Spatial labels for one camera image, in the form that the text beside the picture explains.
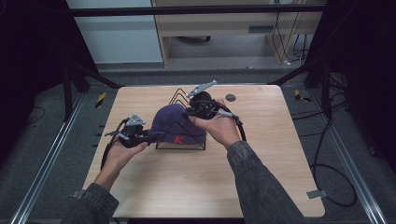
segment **jacket sleeve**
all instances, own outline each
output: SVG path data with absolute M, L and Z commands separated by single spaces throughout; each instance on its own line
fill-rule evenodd
M 232 144 L 227 159 L 235 175 L 246 223 L 306 223 L 291 197 L 248 143 Z
M 91 183 L 61 223 L 108 224 L 118 205 L 119 202 L 110 192 Z

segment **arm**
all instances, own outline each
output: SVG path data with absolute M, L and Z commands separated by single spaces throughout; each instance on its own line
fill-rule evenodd
M 228 148 L 239 203 L 246 223 L 305 223 L 303 214 L 248 143 Z
M 137 147 L 126 148 L 120 142 L 115 142 L 108 151 L 103 169 L 69 209 L 61 223 L 109 223 L 119 205 L 110 194 L 111 187 L 128 161 L 147 145 L 142 143 Z

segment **baseball cap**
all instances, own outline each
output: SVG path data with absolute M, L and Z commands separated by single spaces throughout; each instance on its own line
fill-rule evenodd
M 180 104 L 164 106 L 155 115 L 148 136 L 156 137 L 158 142 L 179 145 L 204 143 L 206 131 L 196 127 L 184 115 L 185 112 L 186 108 Z

